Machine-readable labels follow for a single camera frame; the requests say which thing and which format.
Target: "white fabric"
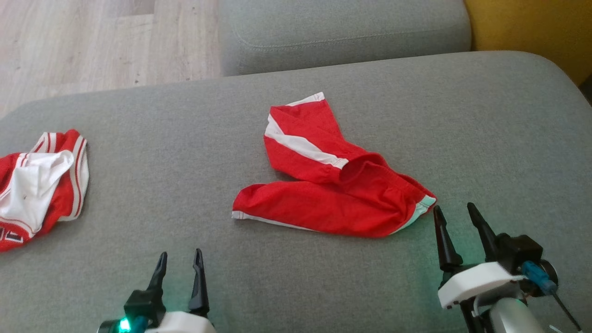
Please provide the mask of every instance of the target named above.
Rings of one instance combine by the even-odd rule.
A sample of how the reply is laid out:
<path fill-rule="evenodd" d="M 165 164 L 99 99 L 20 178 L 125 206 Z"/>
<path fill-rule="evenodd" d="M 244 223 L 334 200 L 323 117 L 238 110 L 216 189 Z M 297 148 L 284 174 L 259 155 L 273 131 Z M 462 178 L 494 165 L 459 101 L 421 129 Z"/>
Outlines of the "white fabric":
<path fill-rule="evenodd" d="M 411 218 L 409 219 L 409 221 L 407 221 L 402 227 L 400 227 L 399 229 L 395 230 L 395 232 L 399 231 L 399 230 L 403 230 L 404 228 L 410 226 L 413 222 L 415 222 L 415 220 L 417 220 L 422 214 L 426 213 L 428 209 L 430 209 L 430 207 L 436 203 L 436 198 L 432 198 L 431 196 L 425 196 L 423 197 L 423 199 L 417 203 L 417 205 L 415 205 L 415 212 L 413 212 L 413 215 L 411 216 Z"/>
<path fill-rule="evenodd" d="M 0 219 L 33 237 L 42 225 L 60 177 L 73 167 L 72 152 L 22 153 L 0 197 Z"/>
<path fill-rule="evenodd" d="M 270 220 L 270 219 L 265 219 L 264 217 L 249 215 L 249 214 L 246 214 L 245 212 L 241 212 L 240 210 L 233 210 L 232 211 L 232 218 L 236 219 L 236 220 L 257 220 L 257 221 L 269 223 L 271 225 L 286 226 L 288 228 L 316 231 L 316 230 L 304 228 L 301 226 L 289 225 L 287 223 L 282 223 L 282 222 L 278 222 L 278 221 L 274 221 L 274 220 Z"/>
<path fill-rule="evenodd" d="M 308 96 L 307 98 L 303 99 L 303 100 L 299 100 L 296 102 L 292 102 L 290 104 L 286 104 L 289 107 L 293 107 L 295 105 L 300 105 L 300 104 L 304 104 L 304 103 L 310 103 L 310 102 L 320 102 L 322 100 L 325 99 L 325 94 L 323 92 L 318 92 L 314 95 Z"/>
<path fill-rule="evenodd" d="M 73 154 L 76 157 L 75 165 L 70 170 L 70 183 L 74 193 L 72 200 L 72 212 L 69 216 L 62 216 L 58 221 L 71 221 L 80 214 L 80 208 L 84 204 L 86 187 L 88 186 L 88 160 L 86 158 L 86 139 L 79 136 L 74 144 Z"/>

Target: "cable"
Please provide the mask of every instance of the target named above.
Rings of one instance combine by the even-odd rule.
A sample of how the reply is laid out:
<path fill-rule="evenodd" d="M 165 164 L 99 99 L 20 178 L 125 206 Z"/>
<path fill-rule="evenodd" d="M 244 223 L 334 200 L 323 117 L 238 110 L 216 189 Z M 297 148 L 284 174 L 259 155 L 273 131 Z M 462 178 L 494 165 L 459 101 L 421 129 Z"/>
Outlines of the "cable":
<path fill-rule="evenodd" d="M 134 325 L 131 327 L 130 333 L 144 333 L 148 328 L 148 318 L 139 316 L 134 320 Z"/>
<path fill-rule="evenodd" d="M 557 333 L 563 333 L 557 327 L 555 327 L 553 325 L 549 325 L 549 328 L 552 329 L 553 331 L 557 332 Z"/>
<path fill-rule="evenodd" d="M 559 299 L 559 296 L 557 296 L 557 293 L 553 293 L 553 297 L 555 298 L 555 300 L 557 301 L 557 304 L 559 304 L 559 306 L 561 307 L 561 309 L 563 310 L 563 312 L 565 312 L 565 314 L 567 315 L 567 317 L 570 319 L 570 321 L 572 323 L 574 323 L 575 328 L 578 330 L 578 332 L 582 331 L 582 327 L 580 327 L 580 324 L 578 324 L 578 321 L 575 320 L 574 316 L 571 315 L 570 311 L 565 307 L 565 305 L 563 304 L 563 302 L 561 301 L 561 299 Z"/>

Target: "yellow cushion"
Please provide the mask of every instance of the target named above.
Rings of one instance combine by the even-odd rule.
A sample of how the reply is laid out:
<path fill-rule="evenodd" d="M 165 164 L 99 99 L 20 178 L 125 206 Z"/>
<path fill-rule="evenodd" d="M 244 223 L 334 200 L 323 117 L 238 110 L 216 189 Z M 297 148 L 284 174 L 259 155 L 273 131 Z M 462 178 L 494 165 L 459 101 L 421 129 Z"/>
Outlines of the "yellow cushion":
<path fill-rule="evenodd" d="M 576 83 L 592 73 L 592 0 L 465 0 L 474 50 L 518 50 L 555 62 Z"/>

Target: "gray upholstery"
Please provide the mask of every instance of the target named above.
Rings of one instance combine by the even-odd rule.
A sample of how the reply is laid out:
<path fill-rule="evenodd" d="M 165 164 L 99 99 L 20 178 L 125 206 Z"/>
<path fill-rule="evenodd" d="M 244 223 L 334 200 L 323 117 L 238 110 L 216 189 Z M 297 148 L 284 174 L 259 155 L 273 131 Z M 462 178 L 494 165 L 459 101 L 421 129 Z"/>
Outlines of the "gray upholstery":
<path fill-rule="evenodd" d="M 91 180 L 82 216 L 0 254 L 0 332 L 94 332 L 123 314 L 169 253 L 164 302 L 183 310 L 204 251 L 210 318 L 230 332 L 465 332 L 443 310 L 431 216 L 385 239 L 233 221 L 238 191 L 284 179 L 266 157 L 269 106 L 324 91 L 344 136 L 439 198 L 465 262 L 484 254 L 466 203 L 527 233 L 585 328 L 592 276 L 592 108 L 551 62 L 452 53 L 74 95 L 0 121 L 0 153 L 78 129 Z M 543 324 L 572 329 L 551 299 Z"/>
<path fill-rule="evenodd" d="M 462 0 L 220 0 L 226 76 L 468 51 Z"/>

